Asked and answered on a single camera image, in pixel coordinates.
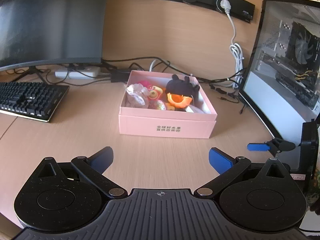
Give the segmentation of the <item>white desk power strip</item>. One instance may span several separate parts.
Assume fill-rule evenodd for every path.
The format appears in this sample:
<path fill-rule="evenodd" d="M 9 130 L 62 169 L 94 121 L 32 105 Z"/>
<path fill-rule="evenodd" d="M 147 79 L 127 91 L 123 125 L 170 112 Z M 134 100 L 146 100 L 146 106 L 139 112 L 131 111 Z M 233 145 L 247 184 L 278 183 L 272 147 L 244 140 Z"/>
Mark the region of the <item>white desk power strip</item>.
<path fill-rule="evenodd" d="M 84 69 L 68 70 L 58 69 L 54 72 L 56 78 L 67 78 L 67 79 L 95 79 L 100 75 L 100 68 L 98 67 L 87 67 Z"/>

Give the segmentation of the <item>white grey adapter block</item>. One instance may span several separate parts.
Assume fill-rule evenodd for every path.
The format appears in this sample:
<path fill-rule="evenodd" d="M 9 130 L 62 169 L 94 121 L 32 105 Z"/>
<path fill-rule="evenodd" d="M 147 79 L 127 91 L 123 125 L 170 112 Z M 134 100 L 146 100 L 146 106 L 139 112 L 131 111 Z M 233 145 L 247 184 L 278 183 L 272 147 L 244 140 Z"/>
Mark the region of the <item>white grey adapter block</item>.
<path fill-rule="evenodd" d="M 193 105 L 189 105 L 185 108 L 185 111 L 188 113 L 199 113 L 199 114 L 204 114 L 204 111 L 193 106 Z"/>

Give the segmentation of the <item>pink cardboard box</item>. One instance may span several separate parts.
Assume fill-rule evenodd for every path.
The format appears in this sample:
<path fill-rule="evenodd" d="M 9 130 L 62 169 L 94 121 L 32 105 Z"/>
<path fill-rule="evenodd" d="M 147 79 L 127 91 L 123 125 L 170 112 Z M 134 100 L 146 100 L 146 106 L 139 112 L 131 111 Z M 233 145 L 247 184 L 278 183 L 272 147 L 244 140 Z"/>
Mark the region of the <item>pink cardboard box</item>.
<path fill-rule="evenodd" d="M 193 76 L 132 71 L 119 110 L 126 135 L 208 139 L 217 112 Z"/>

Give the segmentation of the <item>black computer monitor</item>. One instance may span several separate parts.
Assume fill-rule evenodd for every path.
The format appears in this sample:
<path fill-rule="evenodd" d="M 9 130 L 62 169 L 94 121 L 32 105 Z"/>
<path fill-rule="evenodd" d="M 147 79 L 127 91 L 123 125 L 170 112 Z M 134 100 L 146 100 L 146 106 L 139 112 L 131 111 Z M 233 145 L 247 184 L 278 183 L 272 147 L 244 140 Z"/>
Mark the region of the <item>black computer monitor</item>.
<path fill-rule="evenodd" d="M 99 63 L 106 0 L 1 0 L 1 70 Z"/>

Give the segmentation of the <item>black plush toy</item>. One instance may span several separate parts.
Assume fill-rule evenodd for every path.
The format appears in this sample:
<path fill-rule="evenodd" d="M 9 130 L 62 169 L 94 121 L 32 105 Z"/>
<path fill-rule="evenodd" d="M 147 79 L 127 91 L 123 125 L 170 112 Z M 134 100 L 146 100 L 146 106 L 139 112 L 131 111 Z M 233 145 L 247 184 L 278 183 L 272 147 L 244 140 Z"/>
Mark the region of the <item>black plush toy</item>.
<path fill-rule="evenodd" d="M 170 94 L 187 96 L 197 99 L 200 91 L 199 85 L 193 85 L 190 77 L 185 76 L 181 80 L 176 74 L 172 75 L 172 79 L 167 83 L 165 91 Z"/>

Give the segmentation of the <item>black keyboard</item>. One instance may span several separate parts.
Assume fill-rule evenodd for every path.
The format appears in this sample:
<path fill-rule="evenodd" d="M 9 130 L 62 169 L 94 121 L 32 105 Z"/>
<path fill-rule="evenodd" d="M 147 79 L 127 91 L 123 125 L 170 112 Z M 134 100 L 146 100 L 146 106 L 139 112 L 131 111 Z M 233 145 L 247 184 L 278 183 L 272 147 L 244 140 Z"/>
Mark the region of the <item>black keyboard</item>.
<path fill-rule="evenodd" d="M 1 113 L 49 122 L 69 86 L 42 82 L 1 82 Z"/>

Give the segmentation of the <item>hello kitty toy camera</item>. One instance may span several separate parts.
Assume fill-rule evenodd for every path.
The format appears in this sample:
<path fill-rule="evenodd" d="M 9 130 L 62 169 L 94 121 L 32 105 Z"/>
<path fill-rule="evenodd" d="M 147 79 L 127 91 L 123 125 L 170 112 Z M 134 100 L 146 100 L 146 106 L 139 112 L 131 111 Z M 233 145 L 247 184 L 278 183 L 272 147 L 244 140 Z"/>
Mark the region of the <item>hello kitty toy camera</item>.
<path fill-rule="evenodd" d="M 158 100 L 163 94 L 163 89 L 161 87 L 149 86 L 148 90 L 149 90 L 149 96 L 148 96 L 149 100 Z"/>

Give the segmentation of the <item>orange plastic toy piece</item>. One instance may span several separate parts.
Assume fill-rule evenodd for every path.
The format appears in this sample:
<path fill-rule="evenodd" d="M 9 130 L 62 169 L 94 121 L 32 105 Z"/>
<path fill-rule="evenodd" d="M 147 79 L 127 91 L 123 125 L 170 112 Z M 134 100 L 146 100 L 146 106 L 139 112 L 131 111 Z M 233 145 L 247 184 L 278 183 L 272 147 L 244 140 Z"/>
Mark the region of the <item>orange plastic toy piece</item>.
<path fill-rule="evenodd" d="M 168 100 L 168 103 L 175 108 L 185 108 L 192 103 L 193 98 L 188 96 L 168 93 L 167 100 Z"/>

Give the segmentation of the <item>pink yellow cake toy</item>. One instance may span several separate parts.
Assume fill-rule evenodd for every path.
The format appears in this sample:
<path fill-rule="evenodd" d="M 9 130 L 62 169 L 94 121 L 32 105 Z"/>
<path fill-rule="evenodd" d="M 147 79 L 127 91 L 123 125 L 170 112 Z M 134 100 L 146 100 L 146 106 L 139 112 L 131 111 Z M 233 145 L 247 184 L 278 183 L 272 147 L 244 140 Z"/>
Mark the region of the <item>pink yellow cake toy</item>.
<path fill-rule="evenodd" d="M 166 105 L 162 100 L 150 100 L 148 109 L 166 111 Z"/>

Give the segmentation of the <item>pink plastic strainer scoop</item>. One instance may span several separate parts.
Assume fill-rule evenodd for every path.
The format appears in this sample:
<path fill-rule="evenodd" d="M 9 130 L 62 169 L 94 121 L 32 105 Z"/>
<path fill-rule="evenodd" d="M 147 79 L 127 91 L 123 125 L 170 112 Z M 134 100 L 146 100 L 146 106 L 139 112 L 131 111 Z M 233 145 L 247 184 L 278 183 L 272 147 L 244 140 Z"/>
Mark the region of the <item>pink plastic strainer scoop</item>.
<path fill-rule="evenodd" d="M 149 81 L 146 81 L 146 80 L 139 81 L 138 83 L 141 84 L 143 87 L 146 87 L 147 89 L 152 87 L 151 83 Z"/>

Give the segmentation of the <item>white glass computer case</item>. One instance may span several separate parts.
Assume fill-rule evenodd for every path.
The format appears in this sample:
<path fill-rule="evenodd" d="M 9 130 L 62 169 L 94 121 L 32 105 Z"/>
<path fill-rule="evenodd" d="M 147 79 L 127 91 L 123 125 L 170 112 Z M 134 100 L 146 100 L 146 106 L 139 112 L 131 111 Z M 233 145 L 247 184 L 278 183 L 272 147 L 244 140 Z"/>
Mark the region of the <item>white glass computer case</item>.
<path fill-rule="evenodd" d="M 263 0 L 240 95 L 273 137 L 300 143 L 319 120 L 319 2 Z"/>

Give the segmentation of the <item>white pink wrapper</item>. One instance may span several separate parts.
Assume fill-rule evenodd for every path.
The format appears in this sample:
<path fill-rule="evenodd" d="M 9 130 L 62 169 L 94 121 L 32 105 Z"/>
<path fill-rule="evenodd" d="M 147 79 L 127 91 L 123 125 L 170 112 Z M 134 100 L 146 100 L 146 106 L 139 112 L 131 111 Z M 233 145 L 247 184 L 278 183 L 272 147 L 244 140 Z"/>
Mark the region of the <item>white pink wrapper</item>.
<path fill-rule="evenodd" d="M 126 107 L 143 108 L 149 107 L 149 90 L 140 83 L 129 85 L 126 88 Z"/>

